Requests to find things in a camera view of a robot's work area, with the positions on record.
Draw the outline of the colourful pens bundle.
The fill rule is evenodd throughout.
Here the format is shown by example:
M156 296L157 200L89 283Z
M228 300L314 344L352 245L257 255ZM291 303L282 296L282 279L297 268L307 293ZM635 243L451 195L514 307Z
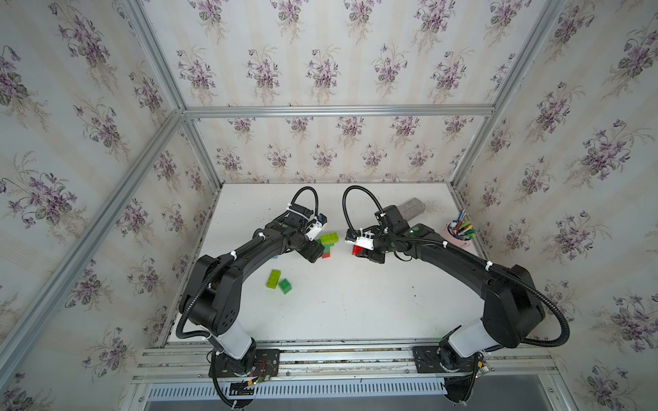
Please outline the colourful pens bundle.
M459 241L470 241L476 237L476 230L467 219L467 212L462 209L459 215L447 224L447 232L450 237Z

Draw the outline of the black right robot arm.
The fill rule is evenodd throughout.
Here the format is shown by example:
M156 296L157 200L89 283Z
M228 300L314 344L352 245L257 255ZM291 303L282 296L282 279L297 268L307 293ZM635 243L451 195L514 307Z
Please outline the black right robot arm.
M459 280L483 301L483 314L461 325L440 341L440 365L449 373L477 354L514 349L520 344L555 348L571 335L566 316L535 286L522 266L505 267L478 257L447 241L426 226L414 226L392 205L375 213L377 226L363 231L372 241L365 257L382 264L388 253L402 253Z

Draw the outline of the aluminium frame profiles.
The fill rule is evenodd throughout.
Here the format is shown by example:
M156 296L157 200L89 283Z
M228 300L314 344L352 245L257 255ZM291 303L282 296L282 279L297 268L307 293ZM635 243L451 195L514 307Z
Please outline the aluminium frame profiles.
M43 39L41 28L32 15L39 14L43 3L31 6L26 1L4 1L1 4L1 154L21 145L36 147L46 144L50 164L58 168L64 186L82 197L83 224L64 231L61 253L31 260L25 248L14 248L9 239L14 235L7 225L1 228L1 276L10 278L10 266L24 270L25 286L19 294L22 309L3 324L1 332L1 377L7 379L22 364L37 338L54 313L63 296L63 288L73 280L74 265L106 234L112 216L117 215L146 178L159 154L178 130L190 139L190 145L212 186L219 178L211 168L207 149L194 125L199 118L232 117L339 117L395 116L417 114L444 116L493 114L502 106L503 92L491 102L473 104L294 104L239 105L229 107L188 104L181 87L175 82L166 61L164 46L158 38L154 22L143 1L96 1L93 12L83 13L78 1L58 1L54 17L64 27L79 19L84 42L105 48L115 44L116 53L138 75L154 80L159 94L152 126L147 126L147 110L139 108L135 99L121 87L117 66L110 59L70 73L59 56ZM111 99L125 125L121 138L129 145L127 159L113 167L100 167L94 156L82 152L64 133L68 121L61 110L65 99L78 104L89 97L87 85L93 82L101 98Z

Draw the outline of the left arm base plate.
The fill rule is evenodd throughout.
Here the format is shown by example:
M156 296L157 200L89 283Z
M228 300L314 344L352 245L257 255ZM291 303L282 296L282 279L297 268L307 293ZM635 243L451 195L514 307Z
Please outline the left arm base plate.
M269 379L279 373L280 354L278 349L255 349L237 360L228 354L213 354L210 357L211 378Z

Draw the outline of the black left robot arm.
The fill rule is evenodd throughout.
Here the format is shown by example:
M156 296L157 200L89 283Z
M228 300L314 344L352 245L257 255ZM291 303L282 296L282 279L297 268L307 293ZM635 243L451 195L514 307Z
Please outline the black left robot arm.
M299 253L311 264L317 262L324 246L315 238L326 224L323 214L300 224L287 217L275 219L229 253L198 258L179 302L175 336L204 338L219 353L243 360L255 346L238 320L244 283L269 260L288 252Z

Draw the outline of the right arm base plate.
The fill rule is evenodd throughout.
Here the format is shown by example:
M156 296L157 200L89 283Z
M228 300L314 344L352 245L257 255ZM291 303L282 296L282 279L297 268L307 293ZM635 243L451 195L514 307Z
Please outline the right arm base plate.
M478 373L484 366L480 353L461 357L449 344L415 346L412 356L416 371L429 373Z

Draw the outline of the lime long lego brick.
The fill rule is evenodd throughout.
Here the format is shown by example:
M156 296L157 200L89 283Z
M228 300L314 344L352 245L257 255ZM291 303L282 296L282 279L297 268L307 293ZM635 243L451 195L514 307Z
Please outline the lime long lego brick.
M281 271L273 269L270 272L270 275L266 282L267 289L276 289L279 285L279 279L281 276Z
M339 242L339 236L337 233L325 234L320 237L320 243L323 246L330 247Z

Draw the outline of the grey eraser block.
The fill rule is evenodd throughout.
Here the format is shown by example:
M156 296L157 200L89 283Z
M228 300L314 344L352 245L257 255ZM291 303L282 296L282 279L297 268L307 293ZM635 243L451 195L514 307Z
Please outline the grey eraser block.
M426 205L418 198L411 198L399 205L398 209L401 217L409 221L425 213Z

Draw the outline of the aluminium mounting rail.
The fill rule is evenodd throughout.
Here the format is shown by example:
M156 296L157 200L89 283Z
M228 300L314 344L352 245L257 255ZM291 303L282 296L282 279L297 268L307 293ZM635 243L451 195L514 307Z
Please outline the aluminium mounting rail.
M437 338L380 340L259 341L258 349L277 349L277 380L339 378L404 378L417 375L415 347L437 346ZM144 349L130 382L208 382L209 344L169 342L162 348ZM485 354L490 376L542 375L559 372L547 349L520 345Z

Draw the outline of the pink pen cup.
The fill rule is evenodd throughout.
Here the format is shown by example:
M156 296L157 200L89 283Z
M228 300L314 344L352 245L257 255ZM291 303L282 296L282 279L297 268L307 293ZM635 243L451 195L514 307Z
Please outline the pink pen cup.
M469 248L472 244L471 240L460 240L452 234L452 231L449 227L446 227L443 231L442 236L449 242L455 245L456 247L466 249Z

